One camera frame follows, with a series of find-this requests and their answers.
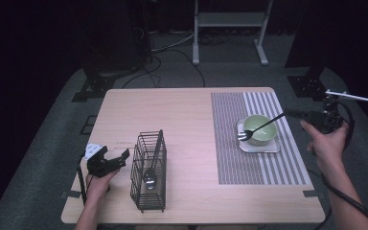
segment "white plate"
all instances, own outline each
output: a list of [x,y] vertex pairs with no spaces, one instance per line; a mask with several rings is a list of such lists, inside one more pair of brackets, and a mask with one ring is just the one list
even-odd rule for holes
[[[236,126],[238,128],[238,132],[243,131],[243,122],[244,122],[244,119],[241,119],[236,123]],[[244,141],[244,142],[239,141],[239,147],[241,148],[241,150],[243,150],[245,152],[250,152],[250,153],[275,153],[275,152],[280,151],[281,144],[280,144],[280,140],[279,140],[278,135],[276,135],[265,146],[260,146],[260,147],[252,146],[247,141]]]

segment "bowl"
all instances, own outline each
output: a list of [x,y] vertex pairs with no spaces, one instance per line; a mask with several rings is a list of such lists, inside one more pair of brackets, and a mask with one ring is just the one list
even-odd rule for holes
[[[244,120],[243,129],[253,131],[270,120],[270,118],[264,115],[251,115]],[[277,127],[274,123],[271,123],[254,132],[248,142],[253,146],[264,146],[267,145],[267,143],[276,135]]]

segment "gray striped placemat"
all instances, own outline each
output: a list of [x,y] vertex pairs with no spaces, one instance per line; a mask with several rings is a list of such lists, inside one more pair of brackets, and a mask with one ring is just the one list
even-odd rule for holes
[[274,92],[212,93],[219,184],[311,184],[285,117],[277,120],[281,150],[247,153],[240,149],[236,123],[252,114],[273,118],[283,110]]

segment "black wire basket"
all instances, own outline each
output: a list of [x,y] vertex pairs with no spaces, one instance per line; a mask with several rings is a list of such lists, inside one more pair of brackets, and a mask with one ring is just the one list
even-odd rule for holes
[[137,208],[162,210],[166,207],[166,158],[163,130],[141,132],[133,154],[130,197]]

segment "metal stand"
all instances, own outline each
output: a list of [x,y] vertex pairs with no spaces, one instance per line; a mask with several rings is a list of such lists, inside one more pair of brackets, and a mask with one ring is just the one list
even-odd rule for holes
[[74,95],[73,103],[84,103],[89,98],[103,98],[108,89],[113,88],[115,79],[107,80],[100,78],[96,80],[86,80],[80,92]]
[[272,5],[273,0],[269,0],[265,12],[199,12],[198,0],[195,0],[193,64],[199,64],[199,27],[261,27],[259,38],[254,43],[261,64],[268,65],[262,43]]
[[164,212],[166,157],[163,130],[140,133],[133,154],[130,197],[142,213],[145,210]]

